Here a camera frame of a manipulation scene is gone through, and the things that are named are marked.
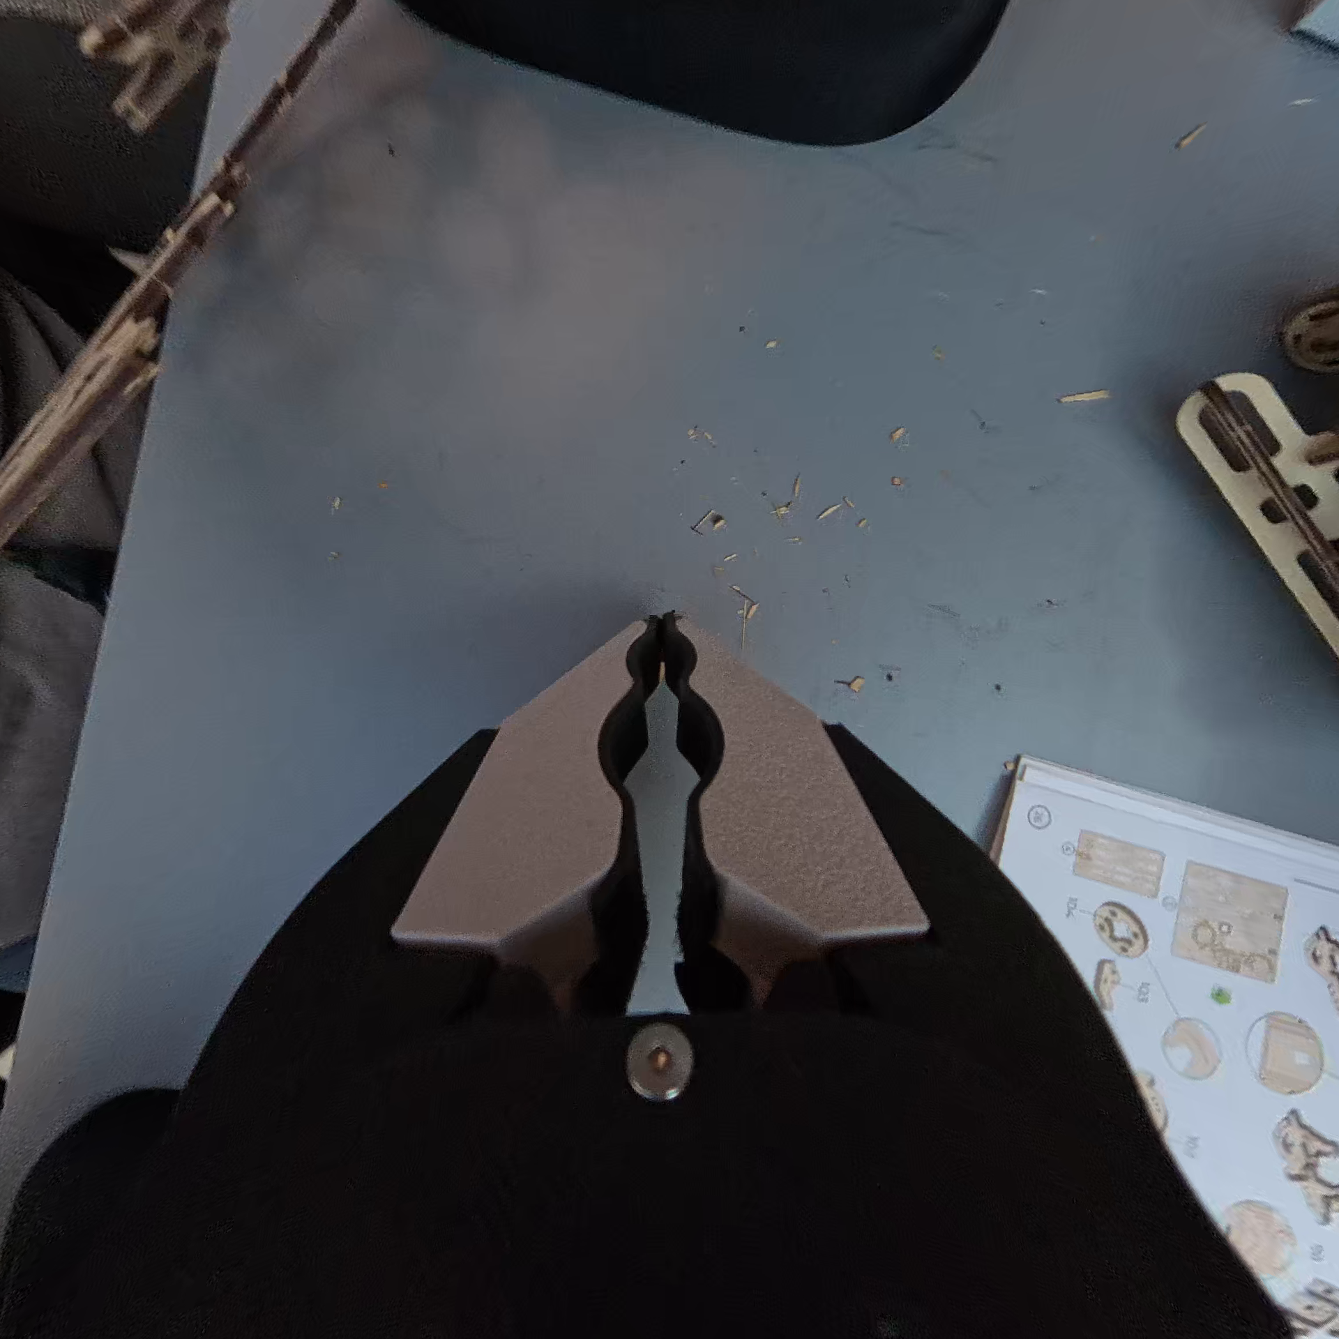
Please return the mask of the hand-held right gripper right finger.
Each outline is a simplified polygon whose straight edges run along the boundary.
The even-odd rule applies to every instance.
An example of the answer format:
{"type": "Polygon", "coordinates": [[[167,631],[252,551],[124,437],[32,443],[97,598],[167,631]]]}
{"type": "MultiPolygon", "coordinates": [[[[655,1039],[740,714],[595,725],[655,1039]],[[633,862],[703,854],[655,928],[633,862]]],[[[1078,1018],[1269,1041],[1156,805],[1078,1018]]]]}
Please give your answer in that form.
{"type": "Polygon", "coordinates": [[[662,665],[697,776],[674,969],[690,1010],[759,1007],[797,964],[928,936],[826,722],[678,614],[662,618],[662,665]]]}

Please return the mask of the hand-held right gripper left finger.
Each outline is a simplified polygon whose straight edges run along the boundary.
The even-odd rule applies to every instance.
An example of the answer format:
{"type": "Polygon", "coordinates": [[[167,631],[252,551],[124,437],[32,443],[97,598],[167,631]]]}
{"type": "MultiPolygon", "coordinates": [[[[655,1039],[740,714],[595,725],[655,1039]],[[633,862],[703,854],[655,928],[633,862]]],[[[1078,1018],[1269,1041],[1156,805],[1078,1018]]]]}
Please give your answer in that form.
{"type": "Polygon", "coordinates": [[[660,631],[657,617],[627,626],[496,728],[397,945],[528,969],[564,1010],[627,1010],[647,939],[627,778],[647,751],[660,631]]]}

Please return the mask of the laser-cut wooden parts sheet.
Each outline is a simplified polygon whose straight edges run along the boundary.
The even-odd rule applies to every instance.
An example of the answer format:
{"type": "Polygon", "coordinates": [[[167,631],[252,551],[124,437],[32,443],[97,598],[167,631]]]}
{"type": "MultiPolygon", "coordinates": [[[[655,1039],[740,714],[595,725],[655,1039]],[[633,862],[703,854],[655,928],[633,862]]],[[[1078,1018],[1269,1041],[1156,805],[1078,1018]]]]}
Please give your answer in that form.
{"type": "MultiPolygon", "coordinates": [[[[335,1],[325,8],[206,185],[163,231],[128,290],[5,453],[5,545],[158,376],[163,322],[177,285],[238,210],[266,137],[356,6],[335,1]]],[[[226,3],[204,1],[112,3],[83,27],[78,51],[126,70],[113,115],[136,132],[152,129],[195,75],[219,62],[230,40],[226,9],[226,3]]]]}

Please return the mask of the open instruction booklet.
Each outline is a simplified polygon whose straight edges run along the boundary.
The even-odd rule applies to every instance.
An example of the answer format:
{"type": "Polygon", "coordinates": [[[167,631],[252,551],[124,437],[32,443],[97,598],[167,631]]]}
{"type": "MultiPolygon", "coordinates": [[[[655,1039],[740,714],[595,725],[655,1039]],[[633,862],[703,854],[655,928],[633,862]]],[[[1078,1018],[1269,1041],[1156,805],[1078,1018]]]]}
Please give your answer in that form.
{"type": "Polygon", "coordinates": [[[1336,1336],[1338,849],[1030,755],[992,854],[1293,1336],[1336,1336]]]}

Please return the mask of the scattered wood chips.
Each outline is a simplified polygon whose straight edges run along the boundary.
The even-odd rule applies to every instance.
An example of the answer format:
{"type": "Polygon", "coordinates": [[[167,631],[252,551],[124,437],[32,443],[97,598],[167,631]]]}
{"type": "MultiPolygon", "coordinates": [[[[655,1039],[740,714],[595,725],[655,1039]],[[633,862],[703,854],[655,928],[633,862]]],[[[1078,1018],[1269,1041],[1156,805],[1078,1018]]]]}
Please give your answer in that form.
{"type": "Polygon", "coordinates": [[[572,585],[580,614],[674,609],[781,680],[855,698],[878,666],[883,615],[861,596],[882,519],[901,496],[896,425],[848,432],[842,378],[800,344],[741,327],[674,395],[588,398],[561,425],[504,424],[502,406],[450,406],[402,461],[336,488],[330,513],[364,524],[435,590],[485,614],[541,585],[572,585]],[[727,526],[695,534],[708,510],[727,526]]]}

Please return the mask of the person's grey shirt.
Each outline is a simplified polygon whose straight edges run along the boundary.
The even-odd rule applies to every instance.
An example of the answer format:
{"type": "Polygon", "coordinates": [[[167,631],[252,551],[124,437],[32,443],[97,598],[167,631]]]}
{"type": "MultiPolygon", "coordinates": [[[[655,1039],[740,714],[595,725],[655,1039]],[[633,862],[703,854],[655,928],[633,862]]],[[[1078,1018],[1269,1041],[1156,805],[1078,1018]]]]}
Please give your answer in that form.
{"type": "Polygon", "coordinates": [[[3,951],[40,929],[142,430],[134,406],[3,542],[3,951]]]}

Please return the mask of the assembled wooden mechanical model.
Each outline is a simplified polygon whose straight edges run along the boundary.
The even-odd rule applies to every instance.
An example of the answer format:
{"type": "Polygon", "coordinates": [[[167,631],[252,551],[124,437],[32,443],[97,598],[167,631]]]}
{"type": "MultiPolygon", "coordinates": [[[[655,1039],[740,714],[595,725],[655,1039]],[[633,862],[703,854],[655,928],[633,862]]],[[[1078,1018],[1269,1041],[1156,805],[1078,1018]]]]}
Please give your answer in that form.
{"type": "Polygon", "coordinates": [[[1177,430],[1328,649],[1338,652],[1338,427],[1307,430],[1255,373],[1202,382],[1177,430]]]}

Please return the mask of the black mesh cushion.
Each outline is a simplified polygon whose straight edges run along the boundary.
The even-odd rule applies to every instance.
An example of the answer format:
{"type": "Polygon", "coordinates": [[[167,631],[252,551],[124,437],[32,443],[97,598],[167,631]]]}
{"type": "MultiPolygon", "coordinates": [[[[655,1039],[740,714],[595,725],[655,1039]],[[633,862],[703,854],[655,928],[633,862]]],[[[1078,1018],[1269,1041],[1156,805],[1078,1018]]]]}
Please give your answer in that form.
{"type": "Polygon", "coordinates": [[[403,1],[485,54],[721,129],[886,140],[941,108],[1006,1],[403,1]]]}

